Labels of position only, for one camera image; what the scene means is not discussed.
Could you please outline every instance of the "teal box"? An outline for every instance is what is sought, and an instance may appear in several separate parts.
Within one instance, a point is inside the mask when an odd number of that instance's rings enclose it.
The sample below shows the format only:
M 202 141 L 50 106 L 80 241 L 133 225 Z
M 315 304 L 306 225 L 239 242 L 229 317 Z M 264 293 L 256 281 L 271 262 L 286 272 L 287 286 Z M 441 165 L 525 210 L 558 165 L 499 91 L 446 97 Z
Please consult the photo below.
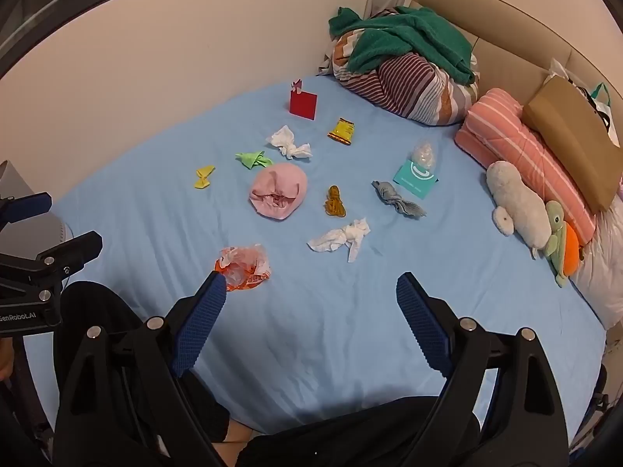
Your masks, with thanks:
M 411 160 L 406 160 L 394 176 L 394 182 L 398 182 L 398 184 L 406 187 L 407 190 L 422 199 L 431 191 L 431 188 L 437 181 L 438 179 L 434 174 L 431 174 L 430 171 L 413 163 Z

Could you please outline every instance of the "pillow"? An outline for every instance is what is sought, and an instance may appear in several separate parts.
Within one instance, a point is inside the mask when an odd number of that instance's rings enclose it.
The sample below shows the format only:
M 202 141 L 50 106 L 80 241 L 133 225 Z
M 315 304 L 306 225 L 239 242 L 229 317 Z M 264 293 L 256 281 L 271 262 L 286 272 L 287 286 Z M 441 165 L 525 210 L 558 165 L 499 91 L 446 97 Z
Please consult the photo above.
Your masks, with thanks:
M 485 168 L 492 157 L 511 162 L 526 186 L 544 202 L 560 202 L 565 220 L 583 246 L 593 237 L 595 216 L 541 135 L 521 123 L 520 114 L 521 105 L 509 93 L 493 88 L 468 111 L 455 142 Z
M 623 151 L 584 96 L 554 76 L 523 108 L 521 121 L 538 131 L 564 165 L 593 213 L 607 210 L 619 189 Z
M 393 114 L 429 126 L 463 121 L 478 99 L 478 65 L 472 56 L 476 82 L 461 86 L 441 68 L 416 53 L 391 58 L 366 74 L 342 80 L 347 90 Z
M 605 329 L 623 318 L 623 200 L 597 215 L 597 231 L 571 280 Z

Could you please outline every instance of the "folded blanket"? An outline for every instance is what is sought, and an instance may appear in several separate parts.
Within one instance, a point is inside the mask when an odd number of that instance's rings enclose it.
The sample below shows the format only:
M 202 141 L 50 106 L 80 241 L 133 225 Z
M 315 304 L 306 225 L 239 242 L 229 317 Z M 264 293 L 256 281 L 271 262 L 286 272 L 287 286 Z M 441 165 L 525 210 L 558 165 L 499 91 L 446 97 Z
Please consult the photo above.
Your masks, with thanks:
M 470 69 L 472 46 L 463 34 L 433 10 L 396 7 L 395 12 L 360 19 L 351 9 L 340 7 L 329 19 L 332 37 L 365 29 L 348 63 L 351 72 L 366 73 L 379 67 L 389 56 L 417 52 L 445 70 L 457 84 L 474 82 Z

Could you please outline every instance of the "light blue bed sheet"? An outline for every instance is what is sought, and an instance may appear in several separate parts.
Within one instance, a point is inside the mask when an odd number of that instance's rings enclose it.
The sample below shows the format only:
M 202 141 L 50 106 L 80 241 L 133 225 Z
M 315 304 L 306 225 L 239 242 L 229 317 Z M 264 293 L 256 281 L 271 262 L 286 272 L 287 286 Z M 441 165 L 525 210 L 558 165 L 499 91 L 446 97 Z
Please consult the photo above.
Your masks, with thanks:
M 96 230 L 104 238 L 100 257 L 76 279 L 109 286 L 147 318 L 194 294 L 221 248 L 263 244 L 270 279 L 228 294 L 195 370 L 233 418 L 274 433 L 440 392 L 444 379 L 426 364 L 396 304 L 396 280 L 411 271 L 458 317 L 497 332 L 530 326 L 538 333 L 571 438 L 597 379 L 604 329 L 573 286 L 557 286 L 545 260 L 533 261 L 518 237 L 497 231 L 484 170 L 454 144 L 457 126 L 427 129 L 326 77 L 305 79 L 304 88 L 319 95 L 315 121 L 289 114 L 287 84 L 248 93 L 151 138 L 58 201 L 54 212 L 75 235 Z M 355 124 L 352 146 L 326 136 L 340 117 Z M 294 161 L 309 181 L 303 204 L 274 221 L 247 199 L 260 168 L 247 170 L 234 154 L 263 149 L 285 161 L 266 144 L 284 124 L 297 145 L 311 144 L 313 157 Z M 371 182 L 391 181 L 420 137 L 438 147 L 440 181 L 425 200 L 396 186 L 428 212 L 414 220 L 381 203 Z M 212 184 L 197 190 L 195 170 L 206 165 L 216 166 Z M 325 214 L 332 184 L 340 187 L 344 219 Z M 346 248 L 315 253 L 306 246 L 363 217 L 372 231 L 356 262 L 347 263 Z M 53 416 L 58 396 L 43 374 L 50 336 L 28 344 Z M 489 371 L 475 407 L 481 420 L 494 377 Z

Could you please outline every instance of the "black pants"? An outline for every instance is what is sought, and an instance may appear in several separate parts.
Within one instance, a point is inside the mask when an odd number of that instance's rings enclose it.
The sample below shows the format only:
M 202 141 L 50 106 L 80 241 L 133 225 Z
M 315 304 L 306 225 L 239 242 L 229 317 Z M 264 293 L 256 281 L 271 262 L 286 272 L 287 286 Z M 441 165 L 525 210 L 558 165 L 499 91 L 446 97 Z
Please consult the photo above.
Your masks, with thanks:
M 253 439 L 236 467 L 399 467 L 437 397 L 406 397 L 356 413 Z M 456 457 L 476 446 L 476 416 Z
M 69 369 L 89 327 L 98 325 L 108 333 L 125 332 L 141 326 L 141 319 L 119 295 L 98 283 L 77 281 L 60 298 L 61 326 L 54 332 L 54 370 L 61 397 Z M 202 428 L 213 442 L 227 435 L 229 412 L 218 404 L 211 392 L 189 370 L 180 386 Z M 144 419 L 150 421 L 149 412 Z

